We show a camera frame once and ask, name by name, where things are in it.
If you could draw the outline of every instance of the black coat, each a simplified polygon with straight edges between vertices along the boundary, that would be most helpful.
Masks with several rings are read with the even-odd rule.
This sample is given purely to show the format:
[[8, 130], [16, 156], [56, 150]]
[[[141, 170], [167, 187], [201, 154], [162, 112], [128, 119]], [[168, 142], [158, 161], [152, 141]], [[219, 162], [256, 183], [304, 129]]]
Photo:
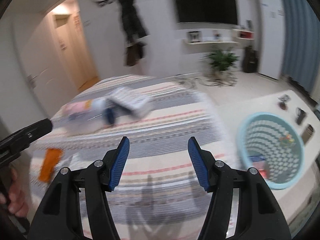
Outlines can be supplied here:
[[134, 43], [134, 35], [139, 38], [147, 36], [147, 33], [142, 26], [142, 23], [137, 15], [137, 10], [134, 7], [134, 0], [119, 0], [122, 7], [122, 25], [125, 33], [127, 34], [127, 40], [130, 43]]

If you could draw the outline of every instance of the human hand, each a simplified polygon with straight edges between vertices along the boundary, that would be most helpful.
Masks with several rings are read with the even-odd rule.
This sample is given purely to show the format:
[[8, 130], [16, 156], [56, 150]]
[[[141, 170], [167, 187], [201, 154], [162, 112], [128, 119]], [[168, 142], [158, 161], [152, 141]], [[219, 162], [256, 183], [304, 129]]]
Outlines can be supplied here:
[[[8, 210], [11, 214], [17, 217], [26, 217], [29, 211], [28, 204], [25, 202], [25, 194], [21, 190], [21, 184], [18, 181], [18, 173], [14, 168], [11, 168], [12, 184], [9, 188], [9, 199], [11, 203], [8, 206]], [[6, 198], [0, 193], [0, 203], [5, 204]]]

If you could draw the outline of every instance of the metal screw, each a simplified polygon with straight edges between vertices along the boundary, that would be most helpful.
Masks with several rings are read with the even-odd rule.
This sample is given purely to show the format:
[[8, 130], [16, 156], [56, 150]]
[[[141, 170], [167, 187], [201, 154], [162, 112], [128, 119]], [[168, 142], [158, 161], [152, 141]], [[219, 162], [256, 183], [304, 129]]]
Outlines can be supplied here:
[[68, 172], [69, 172], [69, 169], [68, 169], [68, 168], [62, 168], [62, 169], [60, 170], [60, 173], [63, 174], [63, 175], [67, 174]]
[[215, 165], [219, 168], [223, 167], [224, 166], [224, 163], [222, 161], [216, 161], [215, 162]]
[[258, 170], [256, 168], [250, 168], [249, 172], [253, 175], [256, 175], [258, 173]]
[[101, 167], [103, 165], [103, 161], [102, 160], [97, 160], [94, 162], [94, 166], [96, 167]]

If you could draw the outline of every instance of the striped bedsheet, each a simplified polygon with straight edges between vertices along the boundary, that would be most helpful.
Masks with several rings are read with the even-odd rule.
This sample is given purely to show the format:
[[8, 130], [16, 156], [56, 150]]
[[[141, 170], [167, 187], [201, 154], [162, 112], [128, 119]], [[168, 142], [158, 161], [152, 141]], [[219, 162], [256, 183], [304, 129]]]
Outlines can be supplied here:
[[[111, 214], [122, 240], [197, 239], [211, 194], [200, 187], [187, 151], [195, 136], [216, 159], [238, 168], [235, 147], [228, 139], [215, 107], [206, 95], [174, 82], [127, 75], [103, 80], [76, 96], [82, 101], [107, 95], [128, 86], [152, 97], [154, 110], [141, 120], [119, 113], [116, 125], [94, 134], [68, 137], [61, 112], [52, 118], [53, 131], [36, 141], [30, 168], [30, 189], [35, 208], [49, 186], [37, 179], [47, 148], [63, 149], [56, 166], [86, 168], [117, 147], [122, 136], [130, 140], [130, 152], [119, 186], [107, 193]], [[81, 217], [91, 237], [84, 190], [80, 194]]]

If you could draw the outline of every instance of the clothes hanging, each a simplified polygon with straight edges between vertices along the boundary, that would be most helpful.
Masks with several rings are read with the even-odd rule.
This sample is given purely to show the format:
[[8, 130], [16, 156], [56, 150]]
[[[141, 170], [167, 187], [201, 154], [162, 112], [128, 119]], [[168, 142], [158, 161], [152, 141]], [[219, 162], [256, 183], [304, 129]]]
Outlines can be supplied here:
[[143, 44], [142, 42], [138, 42], [127, 48], [127, 66], [134, 66], [139, 59], [142, 59], [144, 57], [144, 45], [145, 44]]
[[133, 5], [134, 0], [119, 0], [122, 7], [122, 25], [123, 29], [127, 35], [127, 40], [129, 43], [135, 43], [134, 35], [139, 38], [147, 36], [147, 32], [144, 29], [137, 10]]

